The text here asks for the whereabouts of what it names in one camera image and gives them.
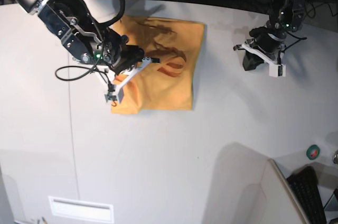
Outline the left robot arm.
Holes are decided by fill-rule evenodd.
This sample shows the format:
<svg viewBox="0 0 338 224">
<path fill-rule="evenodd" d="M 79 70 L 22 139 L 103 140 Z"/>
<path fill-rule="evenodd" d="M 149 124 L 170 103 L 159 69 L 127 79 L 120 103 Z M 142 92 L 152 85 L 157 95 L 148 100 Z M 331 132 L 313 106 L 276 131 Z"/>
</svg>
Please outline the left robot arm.
<svg viewBox="0 0 338 224">
<path fill-rule="evenodd" d="M 284 76 L 286 66 L 282 58 L 288 49 L 285 45 L 287 35 L 296 39 L 305 14 L 305 0 L 270 0 L 271 12 L 265 26 L 257 27 L 249 32 L 250 39 L 233 47 L 235 51 L 244 50 L 242 66 L 246 71 L 255 70 L 261 64 L 269 65 L 269 73 L 273 77 Z"/>
</svg>

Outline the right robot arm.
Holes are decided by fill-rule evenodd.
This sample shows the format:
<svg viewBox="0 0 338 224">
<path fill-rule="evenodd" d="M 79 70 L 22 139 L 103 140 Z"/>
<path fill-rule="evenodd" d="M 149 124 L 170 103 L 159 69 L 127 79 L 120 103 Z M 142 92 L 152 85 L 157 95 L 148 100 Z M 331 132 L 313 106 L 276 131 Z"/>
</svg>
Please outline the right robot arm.
<svg viewBox="0 0 338 224">
<path fill-rule="evenodd" d="M 84 0 L 15 0 L 29 14 L 36 14 L 46 28 L 79 63 L 86 73 L 102 73 L 100 66 L 115 75 L 137 72 L 143 65 L 159 63 L 145 56 L 129 38 L 111 29 L 125 12 L 125 0 L 119 0 L 119 11 L 112 19 L 99 23 Z"/>
</svg>

